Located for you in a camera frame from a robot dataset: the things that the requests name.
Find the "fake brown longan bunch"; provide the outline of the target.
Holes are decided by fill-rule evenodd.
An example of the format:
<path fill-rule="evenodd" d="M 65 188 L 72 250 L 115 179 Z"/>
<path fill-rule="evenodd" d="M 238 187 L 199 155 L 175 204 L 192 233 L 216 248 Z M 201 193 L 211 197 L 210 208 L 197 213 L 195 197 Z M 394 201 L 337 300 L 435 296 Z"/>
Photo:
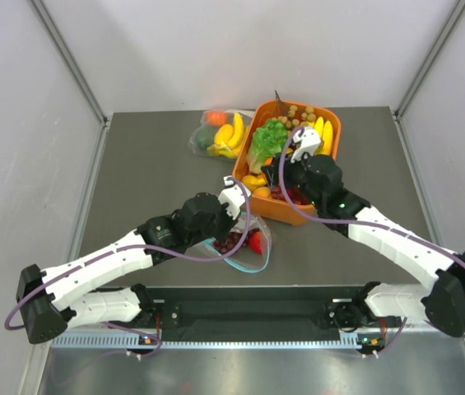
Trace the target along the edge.
<path fill-rule="evenodd" d="M 273 108 L 268 112 L 268 118 L 279 122 L 287 131 L 299 126 L 313 127 L 318 119 L 311 106 L 299 107 L 285 102 L 275 91 Z"/>

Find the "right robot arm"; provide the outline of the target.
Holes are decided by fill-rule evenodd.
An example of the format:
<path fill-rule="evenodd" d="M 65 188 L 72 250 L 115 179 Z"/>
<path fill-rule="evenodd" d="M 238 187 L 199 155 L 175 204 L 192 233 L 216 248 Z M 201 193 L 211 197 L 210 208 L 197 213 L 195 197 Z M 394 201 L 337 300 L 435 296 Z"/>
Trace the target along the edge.
<path fill-rule="evenodd" d="M 329 156 L 301 160 L 275 155 L 262 167 L 272 186 L 296 188 L 313 204 L 317 221 L 383 255 L 408 272 L 415 285 L 370 282 L 352 306 L 365 326 L 382 317 L 426 321 L 451 337 L 465 336 L 465 251 L 444 249 L 389 220 L 342 182 L 342 170 Z"/>

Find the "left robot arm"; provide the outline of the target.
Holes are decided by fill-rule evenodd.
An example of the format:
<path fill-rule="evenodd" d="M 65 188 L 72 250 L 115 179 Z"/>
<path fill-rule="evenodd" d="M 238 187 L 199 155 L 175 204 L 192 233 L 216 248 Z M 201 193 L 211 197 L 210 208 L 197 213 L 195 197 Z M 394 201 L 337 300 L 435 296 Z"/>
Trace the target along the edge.
<path fill-rule="evenodd" d="M 219 195 L 199 193 L 169 215 L 147 220 L 108 246 L 56 267 L 22 269 L 16 291 L 29 343 L 66 331 L 79 313 L 72 304 L 131 272 L 145 270 L 210 238 L 224 239 L 249 197 L 233 187 Z"/>

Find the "clear zip top bag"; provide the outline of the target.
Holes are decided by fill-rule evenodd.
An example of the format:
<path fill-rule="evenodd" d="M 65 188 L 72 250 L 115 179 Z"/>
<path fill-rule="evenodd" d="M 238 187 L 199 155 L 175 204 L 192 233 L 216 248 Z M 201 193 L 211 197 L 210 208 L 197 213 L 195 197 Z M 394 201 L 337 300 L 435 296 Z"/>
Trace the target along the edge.
<path fill-rule="evenodd" d="M 247 221 L 246 212 L 242 211 L 239 220 L 232 231 L 239 232 L 243 235 L 245 230 L 247 230 L 247 236 L 242 243 L 242 246 L 228 258 L 222 258 L 225 254 L 220 254 L 212 247 L 212 242 L 215 240 L 214 238 L 204 240 L 200 244 L 191 248 L 189 252 L 202 258 L 219 258 L 221 263 L 227 263 L 230 267 L 233 267 L 240 272 L 248 274 L 262 272 L 266 269 L 270 261 L 272 251 L 272 232 L 260 216 L 252 215 L 250 220 Z M 264 237 L 263 253 L 261 255 L 254 253 L 249 248 L 248 244 L 250 234 L 256 230 L 260 230 Z"/>

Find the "fake red apple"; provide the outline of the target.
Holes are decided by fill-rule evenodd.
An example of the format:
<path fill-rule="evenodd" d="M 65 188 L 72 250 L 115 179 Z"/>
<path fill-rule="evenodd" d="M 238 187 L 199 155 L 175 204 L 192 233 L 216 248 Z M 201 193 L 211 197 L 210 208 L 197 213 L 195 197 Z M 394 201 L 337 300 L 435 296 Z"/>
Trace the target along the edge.
<path fill-rule="evenodd" d="M 261 255 L 263 253 L 264 243 L 263 233 L 260 230 L 252 232 L 249 236 L 249 248 L 256 254 Z"/>

